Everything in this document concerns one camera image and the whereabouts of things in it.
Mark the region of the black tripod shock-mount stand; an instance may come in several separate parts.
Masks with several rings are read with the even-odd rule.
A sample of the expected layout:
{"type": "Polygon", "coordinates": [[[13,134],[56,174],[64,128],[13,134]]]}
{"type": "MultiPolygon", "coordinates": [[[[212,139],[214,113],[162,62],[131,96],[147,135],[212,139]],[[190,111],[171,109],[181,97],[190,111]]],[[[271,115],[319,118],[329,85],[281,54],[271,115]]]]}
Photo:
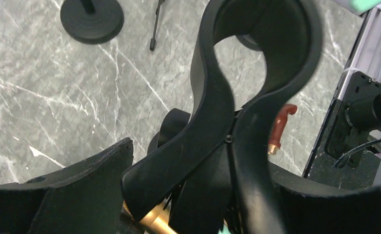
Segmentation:
{"type": "Polygon", "coordinates": [[[154,51],[155,50],[157,27],[158,27],[159,16],[160,16],[160,8],[161,8],[161,5],[164,2],[165,2],[165,0],[158,0],[158,4],[157,4],[157,7],[156,7],[156,11],[155,11],[155,23],[154,23],[153,35],[152,35],[152,37],[150,39],[150,44],[149,44],[149,50],[150,51],[154,51]]]}

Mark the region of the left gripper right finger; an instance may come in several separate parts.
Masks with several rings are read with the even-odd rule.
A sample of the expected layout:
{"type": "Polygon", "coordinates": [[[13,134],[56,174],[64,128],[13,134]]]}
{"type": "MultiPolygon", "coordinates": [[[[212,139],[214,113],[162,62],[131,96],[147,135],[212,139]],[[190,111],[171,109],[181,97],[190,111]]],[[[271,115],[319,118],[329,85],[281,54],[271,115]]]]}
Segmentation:
{"type": "Polygon", "coordinates": [[[269,169],[289,234],[381,234],[381,186],[350,191],[269,169]]]}

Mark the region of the gold microphone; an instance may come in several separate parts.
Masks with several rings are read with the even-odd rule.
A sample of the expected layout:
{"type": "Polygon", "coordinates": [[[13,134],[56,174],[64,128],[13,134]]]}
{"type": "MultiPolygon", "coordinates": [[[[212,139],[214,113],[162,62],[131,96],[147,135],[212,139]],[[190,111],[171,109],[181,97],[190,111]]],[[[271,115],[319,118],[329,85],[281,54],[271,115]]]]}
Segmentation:
{"type": "Polygon", "coordinates": [[[177,234],[168,224],[169,216],[169,205],[166,201],[163,201],[145,215],[139,223],[158,234],[177,234]]]}

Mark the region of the round-base mic stand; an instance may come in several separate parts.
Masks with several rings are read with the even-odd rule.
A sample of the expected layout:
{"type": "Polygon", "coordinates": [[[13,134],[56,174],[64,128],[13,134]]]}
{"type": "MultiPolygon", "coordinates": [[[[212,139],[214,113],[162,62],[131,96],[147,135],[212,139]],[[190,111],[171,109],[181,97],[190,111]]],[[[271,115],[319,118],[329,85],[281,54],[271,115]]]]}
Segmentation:
{"type": "Polygon", "coordinates": [[[140,221],[181,186],[170,216],[177,232],[217,233],[235,198],[242,233],[288,233],[269,172],[268,139],[280,109],[311,79],[321,49],[321,19],[312,0],[209,1],[192,58],[192,116],[123,174],[132,217],[140,221]],[[262,89],[239,112],[214,51],[236,35],[249,35],[266,61],[262,89]]]}
{"type": "Polygon", "coordinates": [[[85,44],[101,44],[119,34],[124,13],[116,0],[65,0],[60,8],[64,30],[85,44]]]}

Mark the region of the mint green microphone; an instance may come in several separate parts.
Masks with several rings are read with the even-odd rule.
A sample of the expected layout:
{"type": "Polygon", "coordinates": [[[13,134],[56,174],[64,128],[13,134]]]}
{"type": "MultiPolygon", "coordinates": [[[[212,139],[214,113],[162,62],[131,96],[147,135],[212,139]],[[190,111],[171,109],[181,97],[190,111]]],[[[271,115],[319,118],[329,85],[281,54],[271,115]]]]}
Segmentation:
{"type": "Polygon", "coordinates": [[[351,0],[350,6],[357,12],[357,13],[364,13],[373,7],[376,7],[377,5],[381,4],[381,0],[351,0]]]}
{"type": "Polygon", "coordinates": [[[221,230],[218,231],[218,234],[231,234],[228,227],[224,225],[221,230]]]}

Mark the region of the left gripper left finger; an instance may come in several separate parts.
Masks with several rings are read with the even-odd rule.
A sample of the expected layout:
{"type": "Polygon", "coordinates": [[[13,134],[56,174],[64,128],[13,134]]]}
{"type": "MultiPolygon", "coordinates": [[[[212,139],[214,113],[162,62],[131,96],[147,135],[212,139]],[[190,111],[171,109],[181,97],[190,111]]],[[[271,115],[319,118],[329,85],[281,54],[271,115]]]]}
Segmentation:
{"type": "Polygon", "coordinates": [[[102,152],[25,183],[0,185],[0,234],[114,234],[132,165],[125,138],[102,152]]]}

